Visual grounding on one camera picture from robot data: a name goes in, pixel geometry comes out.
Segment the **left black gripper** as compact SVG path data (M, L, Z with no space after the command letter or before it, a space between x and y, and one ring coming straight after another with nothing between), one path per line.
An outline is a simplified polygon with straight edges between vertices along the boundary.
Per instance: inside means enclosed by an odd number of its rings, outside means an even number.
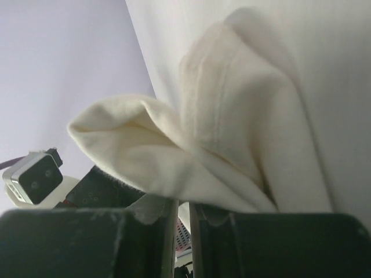
M55 208L126 208L143 195L94 166Z

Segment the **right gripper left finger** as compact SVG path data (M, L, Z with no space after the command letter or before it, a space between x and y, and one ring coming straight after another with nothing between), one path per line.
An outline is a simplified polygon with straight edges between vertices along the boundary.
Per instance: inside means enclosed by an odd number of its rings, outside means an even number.
M2 277L172 277L178 203L11 210L1 217Z

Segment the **cream white t shirt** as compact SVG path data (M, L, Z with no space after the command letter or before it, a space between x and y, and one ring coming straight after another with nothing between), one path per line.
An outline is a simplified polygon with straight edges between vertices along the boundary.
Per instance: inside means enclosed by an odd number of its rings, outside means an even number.
M240 8L180 64L181 109L114 96L68 132L103 172L146 193L232 211L331 213L290 54L265 19Z

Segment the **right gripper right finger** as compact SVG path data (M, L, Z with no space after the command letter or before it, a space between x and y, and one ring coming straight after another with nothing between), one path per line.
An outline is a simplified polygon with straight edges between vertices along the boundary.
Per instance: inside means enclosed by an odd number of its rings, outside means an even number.
M370 235L348 214L190 205L195 277L369 277Z

